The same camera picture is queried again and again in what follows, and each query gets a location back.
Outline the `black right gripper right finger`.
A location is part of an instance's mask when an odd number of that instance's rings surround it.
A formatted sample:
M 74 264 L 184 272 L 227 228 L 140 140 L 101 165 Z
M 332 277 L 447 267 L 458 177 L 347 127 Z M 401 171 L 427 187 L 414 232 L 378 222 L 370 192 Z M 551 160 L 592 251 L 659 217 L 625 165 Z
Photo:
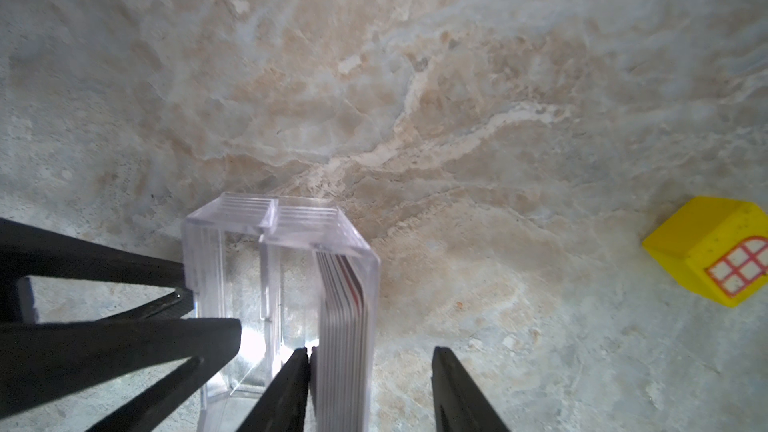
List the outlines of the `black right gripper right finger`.
M 437 431 L 510 431 L 450 348 L 434 349 L 431 383 Z

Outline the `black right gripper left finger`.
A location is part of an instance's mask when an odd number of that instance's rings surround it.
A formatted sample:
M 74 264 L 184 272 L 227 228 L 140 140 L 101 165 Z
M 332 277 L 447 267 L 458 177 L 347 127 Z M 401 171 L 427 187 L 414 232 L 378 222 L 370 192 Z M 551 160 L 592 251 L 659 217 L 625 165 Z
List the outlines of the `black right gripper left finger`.
M 295 349 L 237 431 L 303 431 L 310 375 L 307 349 Z

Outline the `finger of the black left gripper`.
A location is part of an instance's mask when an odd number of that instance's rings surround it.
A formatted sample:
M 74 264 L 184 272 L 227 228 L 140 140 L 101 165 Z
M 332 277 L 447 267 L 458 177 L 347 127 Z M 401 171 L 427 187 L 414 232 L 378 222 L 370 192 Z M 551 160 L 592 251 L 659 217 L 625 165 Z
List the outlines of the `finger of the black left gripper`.
M 173 291 L 112 320 L 178 319 L 194 308 L 179 262 L 142 256 L 3 218 L 1 321 L 37 321 L 31 276 L 167 287 Z
M 178 360 L 179 367 L 92 427 L 151 431 L 237 355 L 241 332 L 232 318 L 4 324 L 1 415 Z

